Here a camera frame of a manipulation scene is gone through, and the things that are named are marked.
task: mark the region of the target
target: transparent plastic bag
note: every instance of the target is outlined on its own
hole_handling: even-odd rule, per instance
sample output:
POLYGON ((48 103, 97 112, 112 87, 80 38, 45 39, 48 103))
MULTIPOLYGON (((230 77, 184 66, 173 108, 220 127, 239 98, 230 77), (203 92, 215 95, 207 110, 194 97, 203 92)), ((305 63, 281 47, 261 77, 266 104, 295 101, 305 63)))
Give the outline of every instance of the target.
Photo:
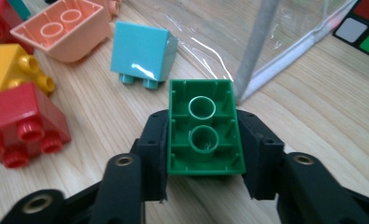
MULTIPOLYGON (((175 35, 179 52, 207 78, 234 80, 262 0, 127 2, 175 35)), ((326 36, 354 2, 281 0, 242 101, 326 36)))

